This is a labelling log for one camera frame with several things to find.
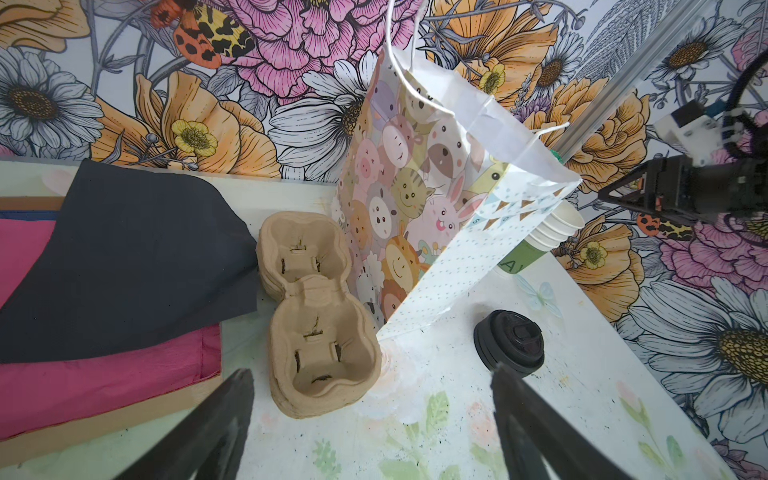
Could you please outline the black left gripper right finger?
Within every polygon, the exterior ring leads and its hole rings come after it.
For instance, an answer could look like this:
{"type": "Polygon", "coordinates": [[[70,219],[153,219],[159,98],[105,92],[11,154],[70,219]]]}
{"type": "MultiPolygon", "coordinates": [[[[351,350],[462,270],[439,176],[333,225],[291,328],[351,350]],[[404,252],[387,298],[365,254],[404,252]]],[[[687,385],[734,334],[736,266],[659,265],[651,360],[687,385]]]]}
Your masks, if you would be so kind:
{"type": "Polygon", "coordinates": [[[511,479],[627,479],[516,371],[499,363],[491,381],[494,417],[511,479]]]}

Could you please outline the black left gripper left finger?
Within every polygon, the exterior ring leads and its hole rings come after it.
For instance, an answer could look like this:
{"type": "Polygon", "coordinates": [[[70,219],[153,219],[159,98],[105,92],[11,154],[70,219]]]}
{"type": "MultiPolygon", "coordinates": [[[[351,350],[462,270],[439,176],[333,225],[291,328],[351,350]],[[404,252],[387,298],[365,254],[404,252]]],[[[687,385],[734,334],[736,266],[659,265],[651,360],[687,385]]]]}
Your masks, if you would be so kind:
{"type": "Polygon", "coordinates": [[[120,479],[234,479],[254,401],[249,369],[238,369],[120,479]]]}

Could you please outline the white patterned paper gift bag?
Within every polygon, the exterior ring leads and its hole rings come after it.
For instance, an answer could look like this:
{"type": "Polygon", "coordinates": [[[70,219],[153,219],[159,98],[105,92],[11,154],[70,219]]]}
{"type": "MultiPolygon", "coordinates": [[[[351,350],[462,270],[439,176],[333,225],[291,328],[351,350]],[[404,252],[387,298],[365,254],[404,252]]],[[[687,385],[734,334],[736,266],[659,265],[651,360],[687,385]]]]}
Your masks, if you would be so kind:
{"type": "Polygon", "coordinates": [[[436,321],[580,183],[487,79],[395,47],[394,9],[334,203],[382,339],[436,321]]]}

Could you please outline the brown pulp cup carrier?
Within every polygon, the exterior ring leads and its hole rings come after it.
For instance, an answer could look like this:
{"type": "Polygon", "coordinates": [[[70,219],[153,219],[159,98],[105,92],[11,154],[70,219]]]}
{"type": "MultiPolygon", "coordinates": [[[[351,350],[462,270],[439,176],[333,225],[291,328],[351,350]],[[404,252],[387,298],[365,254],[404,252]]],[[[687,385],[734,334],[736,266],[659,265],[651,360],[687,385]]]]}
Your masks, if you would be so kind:
{"type": "Polygon", "coordinates": [[[360,400],[382,357],[370,315],[347,285],[352,260],[341,228],[318,213],[275,213],[262,223],[257,256],[277,302],[267,340],[277,407],[304,419],[360,400]]]}

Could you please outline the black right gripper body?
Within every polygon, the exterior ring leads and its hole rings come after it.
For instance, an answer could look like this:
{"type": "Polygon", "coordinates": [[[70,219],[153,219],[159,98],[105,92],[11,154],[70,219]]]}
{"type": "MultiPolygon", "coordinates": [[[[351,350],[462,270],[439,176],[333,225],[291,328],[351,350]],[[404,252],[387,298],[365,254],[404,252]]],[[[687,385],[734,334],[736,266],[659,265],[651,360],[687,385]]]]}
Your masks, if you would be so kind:
{"type": "Polygon", "coordinates": [[[598,199],[680,225],[751,219],[767,211],[767,161],[696,167],[684,155],[650,159],[600,189],[598,199]]]}

